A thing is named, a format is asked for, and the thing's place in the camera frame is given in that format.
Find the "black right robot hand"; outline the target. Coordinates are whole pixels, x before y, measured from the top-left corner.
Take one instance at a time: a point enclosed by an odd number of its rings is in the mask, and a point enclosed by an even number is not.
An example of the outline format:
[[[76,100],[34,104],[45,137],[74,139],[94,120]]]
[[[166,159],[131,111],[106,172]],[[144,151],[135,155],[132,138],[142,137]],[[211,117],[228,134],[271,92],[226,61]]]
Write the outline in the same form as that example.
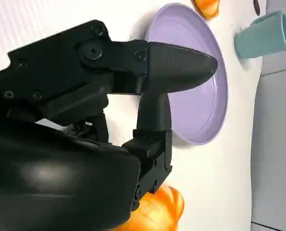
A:
[[[172,171],[168,94],[217,60],[112,41],[92,20],[8,53],[0,71],[0,231],[104,231]]]

